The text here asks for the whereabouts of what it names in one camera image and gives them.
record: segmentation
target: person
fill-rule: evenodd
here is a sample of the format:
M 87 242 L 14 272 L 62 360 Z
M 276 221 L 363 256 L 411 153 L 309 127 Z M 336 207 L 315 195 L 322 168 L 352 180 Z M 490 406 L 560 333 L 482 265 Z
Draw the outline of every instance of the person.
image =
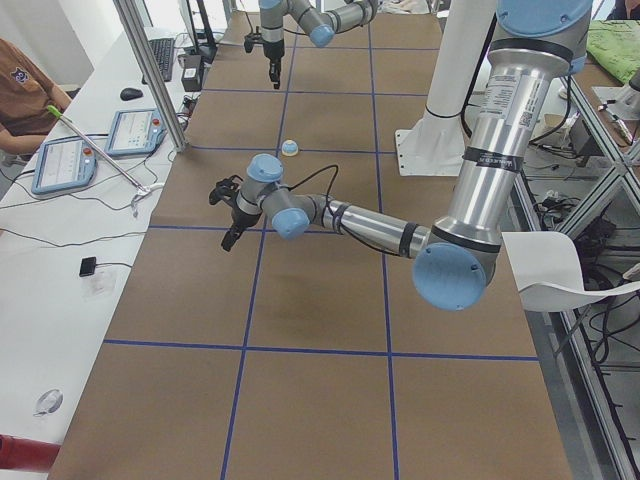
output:
M 607 20 L 640 20 L 640 0 L 616 0 Z
M 56 123 L 47 111 L 64 111 L 71 98 L 18 47 L 0 38 L 0 150 L 35 152 Z

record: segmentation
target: sleeve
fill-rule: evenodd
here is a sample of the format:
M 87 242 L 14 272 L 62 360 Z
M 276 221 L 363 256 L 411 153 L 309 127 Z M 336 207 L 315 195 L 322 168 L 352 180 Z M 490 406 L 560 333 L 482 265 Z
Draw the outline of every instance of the sleeve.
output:
M 33 63 L 29 57 L 22 53 L 22 51 L 18 47 L 16 47 L 12 43 L 9 43 L 9 46 L 11 50 L 13 50 L 16 60 L 21 62 L 24 68 L 31 74 L 33 79 L 42 86 L 45 92 L 49 93 L 55 85 L 53 80 L 51 80 L 46 73 L 40 70 L 40 68 L 38 68 L 38 66 Z

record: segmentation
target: white desk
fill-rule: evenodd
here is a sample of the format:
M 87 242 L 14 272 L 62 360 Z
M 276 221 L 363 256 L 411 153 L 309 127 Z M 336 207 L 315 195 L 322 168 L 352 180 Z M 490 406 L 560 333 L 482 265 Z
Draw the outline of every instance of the white desk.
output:
M 153 30 L 150 38 L 169 36 Z M 184 90 L 181 69 L 175 62 L 173 80 L 167 83 L 176 111 Z M 124 87 L 137 87 L 144 96 L 120 100 Z M 141 85 L 140 69 L 126 36 L 113 45 L 103 62 L 75 98 L 66 115 L 86 133 L 107 133 L 117 110 L 153 107 L 148 86 Z M 49 139 L 73 133 L 58 124 Z M 173 145 L 167 135 L 148 159 L 147 166 L 164 181 Z M 125 168 L 142 158 L 121 160 Z M 26 169 L 33 168 L 35 158 Z M 153 175 L 139 166 L 131 171 L 141 183 L 154 182 Z M 92 185 L 112 177 L 115 170 L 98 161 Z M 19 182 L 30 189 L 32 175 Z M 114 212 L 96 201 L 63 196 L 28 206 L 0 209 L 0 227 L 57 244 L 86 242 L 102 236 L 145 232 L 160 191 L 138 204 L 138 217 L 130 208 Z M 135 188 L 122 176 L 77 193 L 97 197 L 120 207 L 131 202 Z M 13 185 L 0 207 L 32 201 Z M 0 235 L 0 433 L 61 443 L 73 417 L 85 382 L 118 303 L 129 268 L 105 266 L 91 277 L 80 278 L 83 257 L 96 256 L 98 263 L 131 265 L 143 236 L 136 235 L 81 247 L 53 248 L 8 233 Z M 59 389 L 64 395 L 55 413 L 34 417 L 37 399 L 46 391 Z M 0 470 L 0 479 L 45 478 L 43 474 Z

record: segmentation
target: computer mouse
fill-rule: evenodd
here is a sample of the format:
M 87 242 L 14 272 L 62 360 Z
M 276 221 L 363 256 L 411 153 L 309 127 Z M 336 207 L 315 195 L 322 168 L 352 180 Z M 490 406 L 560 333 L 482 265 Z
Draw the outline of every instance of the computer mouse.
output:
M 128 100 L 133 100 L 135 98 L 140 98 L 142 96 L 142 90 L 137 88 L 127 87 L 123 88 L 120 92 L 120 99 L 125 102 Z

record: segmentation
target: red cylinder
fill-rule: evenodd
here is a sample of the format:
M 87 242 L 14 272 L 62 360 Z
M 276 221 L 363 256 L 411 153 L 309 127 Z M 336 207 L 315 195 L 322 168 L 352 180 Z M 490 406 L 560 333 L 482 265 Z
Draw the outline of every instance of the red cylinder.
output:
M 53 443 L 0 435 L 0 469 L 46 473 L 59 450 Z

